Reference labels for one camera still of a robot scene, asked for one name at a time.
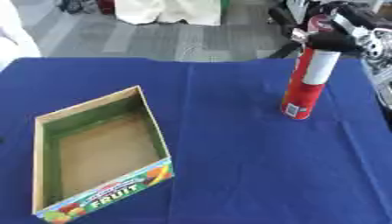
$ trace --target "box label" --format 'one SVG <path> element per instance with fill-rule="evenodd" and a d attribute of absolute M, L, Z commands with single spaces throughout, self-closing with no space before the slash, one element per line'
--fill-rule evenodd
<path fill-rule="evenodd" d="M 66 223 L 100 208 L 139 193 L 174 176 L 171 159 L 165 158 L 138 171 L 116 178 L 95 189 L 65 199 L 37 212 L 37 216 L 51 223 Z"/>

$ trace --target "open cardboard box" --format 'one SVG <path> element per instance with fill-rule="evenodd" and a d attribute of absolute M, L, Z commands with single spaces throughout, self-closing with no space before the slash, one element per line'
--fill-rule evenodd
<path fill-rule="evenodd" d="M 66 223 L 172 177 L 140 87 L 36 118 L 32 212 Z"/>

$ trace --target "white fabric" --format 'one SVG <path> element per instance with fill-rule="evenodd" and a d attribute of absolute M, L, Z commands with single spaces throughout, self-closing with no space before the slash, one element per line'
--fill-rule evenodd
<path fill-rule="evenodd" d="M 22 27 L 10 0 L 0 0 L 0 71 L 21 57 L 40 57 L 32 37 Z"/>
<path fill-rule="evenodd" d="M 193 25 L 220 25 L 221 0 L 115 0 L 115 14 L 133 25 L 182 19 Z"/>

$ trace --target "gray floor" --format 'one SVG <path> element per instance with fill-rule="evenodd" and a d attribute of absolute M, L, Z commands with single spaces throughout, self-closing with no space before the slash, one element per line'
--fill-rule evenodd
<path fill-rule="evenodd" d="M 68 15 L 53 0 L 12 0 L 26 30 L 48 57 L 145 57 L 154 60 L 238 61 L 263 58 L 286 43 L 266 24 L 270 0 L 232 0 L 220 27 L 134 26 L 112 16 Z"/>

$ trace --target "table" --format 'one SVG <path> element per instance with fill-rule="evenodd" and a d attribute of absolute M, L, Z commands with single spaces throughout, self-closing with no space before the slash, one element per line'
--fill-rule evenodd
<path fill-rule="evenodd" d="M 0 75 L 0 222 L 30 215 L 33 117 L 141 85 L 176 177 L 75 223 L 375 224 L 392 217 L 392 138 L 356 60 L 310 119 L 279 113 L 291 59 L 21 59 Z"/>

